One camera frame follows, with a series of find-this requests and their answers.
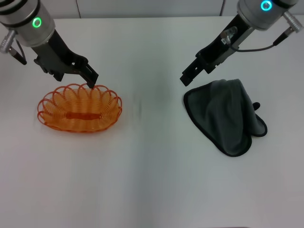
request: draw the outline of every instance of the cable connector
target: cable connector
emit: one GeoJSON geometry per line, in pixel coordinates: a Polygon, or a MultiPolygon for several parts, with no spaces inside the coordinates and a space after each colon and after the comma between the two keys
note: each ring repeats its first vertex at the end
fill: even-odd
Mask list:
{"type": "Polygon", "coordinates": [[[298,21],[298,19],[292,15],[289,11],[286,11],[283,14],[283,17],[287,20],[287,23],[289,24],[289,26],[293,29],[293,31],[295,31],[296,33],[302,31],[303,29],[303,25],[301,24],[301,22],[298,21]]]}

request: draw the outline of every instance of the white tabletop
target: white tabletop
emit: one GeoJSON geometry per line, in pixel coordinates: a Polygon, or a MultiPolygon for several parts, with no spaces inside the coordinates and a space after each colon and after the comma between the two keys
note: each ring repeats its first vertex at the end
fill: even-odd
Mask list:
{"type": "MultiPolygon", "coordinates": [[[[301,227],[304,33],[268,51],[236,53],[189,87],[179,80],[231,20],[56,20],[66,44],[100,74],[97,83],[123,100],[118,123],[97,134],[54,131],[36,118],[47,92],[83,83],[80,76],[57,82],[30,48],[26,66],[0,55],[1,227],[301,227]],[[223,78],[242,81],[269,129],[238,158],[221,153],[181,102],[223,78]]],[[[266,47],[286,28],[282,19],[241,48],[266,47]]]]}

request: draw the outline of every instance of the green led ring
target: green led ring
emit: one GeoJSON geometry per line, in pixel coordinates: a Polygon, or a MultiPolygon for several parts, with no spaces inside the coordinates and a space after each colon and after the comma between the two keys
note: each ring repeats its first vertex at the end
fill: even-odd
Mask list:
{"type": "Polygon", "coordinates": [[[41,18],[35,18],[35,19],[33,20],[33,27],[34,27],[34,28],[39,28],[41,25],[42,25],[42,20],[41,20],[41,18]]]}

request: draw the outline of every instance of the oval basket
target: oval basket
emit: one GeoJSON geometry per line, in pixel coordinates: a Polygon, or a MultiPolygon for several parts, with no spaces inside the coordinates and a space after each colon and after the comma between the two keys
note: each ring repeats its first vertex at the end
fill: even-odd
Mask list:
{"type": "Polygon", "coordinates": [[[103,85],[61,86],[44,96],[37,111],[39,121],[52,129],[93,133],[113,126],[122,113],[122,100],[103,85]]]}

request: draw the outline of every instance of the microfiber cloth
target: microfiber cloth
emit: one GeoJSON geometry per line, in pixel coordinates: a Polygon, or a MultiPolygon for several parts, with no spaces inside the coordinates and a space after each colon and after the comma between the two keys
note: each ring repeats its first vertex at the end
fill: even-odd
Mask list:
{"type": "Polygon", "coordinates": [[[266,124],[255,113],[260,104],[252,104],[239,79],[192,89],[185,94],[184,104],[194,124],[230,157],[246,153],[251,136],[267,134],[266,124]]]}

